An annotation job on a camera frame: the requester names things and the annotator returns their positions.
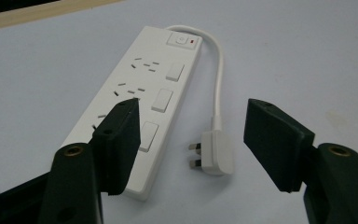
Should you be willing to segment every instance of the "white power strip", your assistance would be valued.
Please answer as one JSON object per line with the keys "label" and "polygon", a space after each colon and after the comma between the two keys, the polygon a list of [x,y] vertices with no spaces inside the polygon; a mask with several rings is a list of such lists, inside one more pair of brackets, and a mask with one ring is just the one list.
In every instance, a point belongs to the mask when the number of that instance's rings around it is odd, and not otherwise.
{"label": "white power strip", "polygon": [[139,98],[141,145],[125,194],[147,199],[201,43],[196,35],[146,26],[62,145],[88,142],[117,103]]}

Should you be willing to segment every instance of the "power cord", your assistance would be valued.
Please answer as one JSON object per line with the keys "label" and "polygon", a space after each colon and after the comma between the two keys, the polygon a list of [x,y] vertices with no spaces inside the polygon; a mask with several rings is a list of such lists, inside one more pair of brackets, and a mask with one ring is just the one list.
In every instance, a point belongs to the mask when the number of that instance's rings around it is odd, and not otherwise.
{"label": "power cord", "polygon": [[231,175],[234,172],[233,148],[227,134],[223,131],[220,109],[224,68],[222,47],[212,35],[194,27],[174,25],[166,29],[201,36],[215,47],[218,54],[218,63],[214,85],[212,129],[202,133],[201,143],[189,146],[189,149],[195,149],[197,154],[201,155],[201,160],[190,161],[190,167],[201,167],[209,175]]}

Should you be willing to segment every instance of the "plug pin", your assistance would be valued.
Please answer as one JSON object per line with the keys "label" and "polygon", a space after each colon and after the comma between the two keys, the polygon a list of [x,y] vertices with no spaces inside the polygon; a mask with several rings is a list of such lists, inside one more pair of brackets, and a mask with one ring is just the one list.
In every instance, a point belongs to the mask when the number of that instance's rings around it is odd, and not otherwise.
{"label": "plug pin", "polygon": [[188,146],[188,149],[189,150],[201,149],[201,143],[191,144],[190,146]]}
{"label": "plug pin", "polygon": [[190,161],[190,168],[201,167],[201,160]]}
{"label": "plug pin", "polygon": [[197,154],[201,154],[201,143],[197,143],[197,144],[191,144],[190,146],[188,146],[189,150],[196,150]]}

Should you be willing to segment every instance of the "plug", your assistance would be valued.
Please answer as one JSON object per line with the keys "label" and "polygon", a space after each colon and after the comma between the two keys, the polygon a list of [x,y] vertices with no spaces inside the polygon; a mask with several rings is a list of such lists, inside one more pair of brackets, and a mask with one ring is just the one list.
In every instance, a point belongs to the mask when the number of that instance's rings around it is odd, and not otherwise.
{"label": "plug", "polygon": [[200,160],[190,161],[191,168],[201,167],[208,175],[231,175],[234,173],[232,145],[221,130],[202,133],[201,143],[188,147],[201,155]]}

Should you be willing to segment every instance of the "brass screw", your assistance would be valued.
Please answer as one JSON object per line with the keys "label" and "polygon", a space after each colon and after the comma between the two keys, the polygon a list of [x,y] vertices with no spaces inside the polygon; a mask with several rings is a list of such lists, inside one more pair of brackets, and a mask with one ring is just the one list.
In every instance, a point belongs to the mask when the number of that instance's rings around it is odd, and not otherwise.
{"label": "brass screw", "polygon": [[330,147],[328,148],[328,150],[331,153],[341,157],[349,157],[351,155],[351,153],[347,149],[342,147]]}
{"label": "brass screw", "polygon": [[69,147],[63,153],[64,156],[67,157],[74,157],[83,152],[83,147]]}

